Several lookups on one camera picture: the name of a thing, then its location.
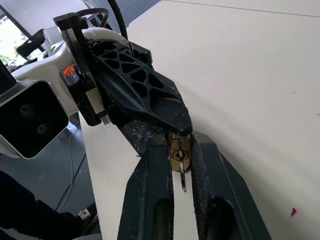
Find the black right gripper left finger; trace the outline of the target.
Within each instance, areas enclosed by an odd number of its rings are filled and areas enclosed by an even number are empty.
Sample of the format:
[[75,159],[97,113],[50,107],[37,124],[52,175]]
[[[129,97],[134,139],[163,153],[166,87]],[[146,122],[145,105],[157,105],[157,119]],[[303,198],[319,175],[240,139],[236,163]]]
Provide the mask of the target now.
[[154,136],[127,181],[117,240],[173,240],[174,188],[166,135]]

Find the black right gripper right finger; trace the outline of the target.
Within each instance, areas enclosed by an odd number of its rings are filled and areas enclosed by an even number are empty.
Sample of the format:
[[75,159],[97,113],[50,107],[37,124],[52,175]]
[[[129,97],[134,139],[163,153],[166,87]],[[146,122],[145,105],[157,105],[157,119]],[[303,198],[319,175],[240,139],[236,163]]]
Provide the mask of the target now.
[[191,181],[199,240],[272,240],[246,182],[205,134],[194,132]]

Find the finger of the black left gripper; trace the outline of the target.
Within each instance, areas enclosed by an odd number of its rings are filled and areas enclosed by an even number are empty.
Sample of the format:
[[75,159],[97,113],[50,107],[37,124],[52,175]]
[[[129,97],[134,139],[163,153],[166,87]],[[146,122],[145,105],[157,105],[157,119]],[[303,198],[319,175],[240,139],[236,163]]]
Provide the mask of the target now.
[[111,122],[117,126],[138,155],[144,154],[149,141],[158,134],[164,134],[166,140],[168,142],[171,141],[169,137],[172,133],[171,131],[136,119],[131,119],[125,116],[114,104],[108,107],[108,115]]
[[137,45],[132,56],[120,42],[95,42],[94,60],[95,80],[127,118],[181,136],[193,131],[179,90],[172,80],[153,69],[150,51]]

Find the silver key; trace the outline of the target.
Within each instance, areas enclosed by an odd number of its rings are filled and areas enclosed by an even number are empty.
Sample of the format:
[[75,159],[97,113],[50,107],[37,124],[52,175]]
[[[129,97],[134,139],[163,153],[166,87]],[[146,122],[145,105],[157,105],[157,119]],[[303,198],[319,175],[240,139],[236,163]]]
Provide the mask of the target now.
[[179,172],[180,172],[181,187],[183,192],[186,193],[187,188],[186,188],[184,153],[182,150],[178,151],[178,158],[179,158]]

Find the brass padlock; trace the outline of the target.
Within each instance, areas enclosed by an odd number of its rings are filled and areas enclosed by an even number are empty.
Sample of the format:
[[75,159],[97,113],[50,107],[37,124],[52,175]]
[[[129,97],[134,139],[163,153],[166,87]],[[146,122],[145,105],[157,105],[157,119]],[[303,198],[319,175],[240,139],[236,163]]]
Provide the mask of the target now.
[[188,173],[191,170],[192,141],[190,135],[187,137],[182,137],[174,133],[172,134],[170,144],[170,159],[173,171],[180,171],[180,160],[183,161],[185,173]]

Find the white and black sneaker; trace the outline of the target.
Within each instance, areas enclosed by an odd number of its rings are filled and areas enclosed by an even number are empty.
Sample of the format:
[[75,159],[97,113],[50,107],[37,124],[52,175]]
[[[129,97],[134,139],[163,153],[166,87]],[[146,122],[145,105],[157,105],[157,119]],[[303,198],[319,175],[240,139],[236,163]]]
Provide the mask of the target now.
[[84,210],[81,210],[77,215],[77,218],[81,219],[82,228],[85,228],[87,225],[94,222],[94,219],[98,217],[98,211],[96,203],[93,202],[91,205],[86,207]]

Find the grey perforated panel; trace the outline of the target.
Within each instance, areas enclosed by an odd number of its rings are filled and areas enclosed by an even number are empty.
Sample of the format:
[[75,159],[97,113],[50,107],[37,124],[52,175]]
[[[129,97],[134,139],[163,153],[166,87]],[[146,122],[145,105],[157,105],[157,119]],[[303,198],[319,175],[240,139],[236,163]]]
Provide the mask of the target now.
[[[108,0],[81,0],[88,8],[105,8],[109,11],[107,20],[110,28],[120,33],[120,28],[116,20],[115,14]],[[125,27],[127,28],[131,22],[155,6],[161,0],[115,0],[122,14]]]

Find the person's dark trouser leg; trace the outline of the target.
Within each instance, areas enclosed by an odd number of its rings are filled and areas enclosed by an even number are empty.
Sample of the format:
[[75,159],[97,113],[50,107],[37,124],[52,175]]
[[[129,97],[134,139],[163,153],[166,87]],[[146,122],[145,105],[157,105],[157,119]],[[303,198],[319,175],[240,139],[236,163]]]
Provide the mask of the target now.
[[58,213],[0,170],[0,228],[43,240],[72,240],[82,227],[79,216]]

